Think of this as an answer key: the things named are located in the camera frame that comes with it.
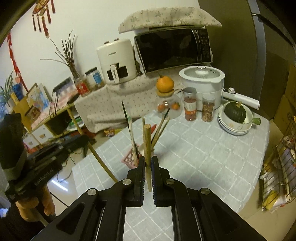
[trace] microwave oven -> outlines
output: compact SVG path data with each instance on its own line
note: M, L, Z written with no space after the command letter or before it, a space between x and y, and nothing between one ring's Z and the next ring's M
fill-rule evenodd
M157 28L134 37L136 60L146 73L178 66L211 63L207 29L194 27Z

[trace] white wall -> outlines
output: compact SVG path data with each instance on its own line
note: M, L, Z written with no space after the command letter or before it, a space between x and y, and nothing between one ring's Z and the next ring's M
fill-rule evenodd
M77 36L76 55L81 74L95 66L100 69L96 48L105 41L115 38L130 38L133 32L119 34L117 27L131 13L155 7L198 7L197 0L54 0L56 13L47 23L50 38L61 48L61 39L67 39L70 31ZM24 82L30 88L42 83L49 93L54 86L71 75L68 68L54 61L40 61L41 58L58 59L52 42L33 29L32 9L25 13L11 30L12 45L16 63ZM13 70L7 43L0 48L0 85Z

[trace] white air fryer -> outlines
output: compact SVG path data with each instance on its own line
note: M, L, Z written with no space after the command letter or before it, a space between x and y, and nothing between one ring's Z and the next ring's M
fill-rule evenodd
M137 70L133 48L129 39L115 39L96 49L104 80L108 85L116 85L134 79Z

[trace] metal rack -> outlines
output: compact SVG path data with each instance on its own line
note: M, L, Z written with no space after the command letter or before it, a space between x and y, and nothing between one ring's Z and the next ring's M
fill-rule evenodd
M262 167L262 210L274 211L296 198L296 116Z

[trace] tile floor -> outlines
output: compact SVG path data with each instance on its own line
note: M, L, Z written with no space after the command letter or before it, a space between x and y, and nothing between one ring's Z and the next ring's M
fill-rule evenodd
M269 156L272 152L272 146L276 145L279 139L282 137L281 132L277 126L270 121L270 137L269 146L266 151L266 156ZM94 145L96 149L108 140L108 137L104 137L102 133L96 136L97 143ZM75 163L78 163L82 158L80 150L77 150L77 154L72 154L71 157ZM59 181L66 178L74 166L71 159L68 160L67 165L59 173ZM73 175L59 183L57 177L54 177L48 183L49 190L56 195L65 204L70 205L74 200L78 198L78 194L75 188ZM53 198L56 205L56 214L59 215L66 206L59 202L56 198ZM254 229L256 229L267 241L281 241L290 227L296 219L296 201L281 207L274 213L262 212L261 205L258 203L259 200L259 183L257 183L255 190L253 191L249 201L245 207L239 212L239 215L249 223Z

